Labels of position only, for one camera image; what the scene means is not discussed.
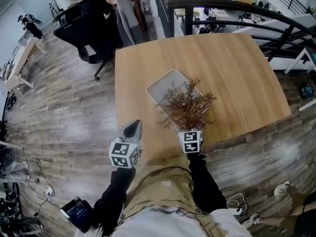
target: shoe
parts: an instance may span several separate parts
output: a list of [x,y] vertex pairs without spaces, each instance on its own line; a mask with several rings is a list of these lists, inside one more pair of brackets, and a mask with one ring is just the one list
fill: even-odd
[[22,164],[26,169],[29,169],[29,165],[26,163],[26,161],[23,161]]
[[244,222],[242,223],[242,225],[243,225],[246,229],[248,229],[248,228],[250,228],[252,225],[257,225],[257,224],[258,224],[258,221],[257,221],[258,218],[259,218],[259,217],[258,217],[258,214],[257,214],[257,213],[254,213],[254,214],[252,214],[252,215],[250,216],[250,218],[249,218],[248,220],[244,221]]
[[275,196],[278,196],[278,195],[280,195],[281,193],[286,192],[286,190],[285,190],[286,186],[290,186],[290,182],[289,182],[289,181],[285,181],[284,183],[279,184],[279,185],[275,188],[275,191],[273,192],[273,194],[274,194]]

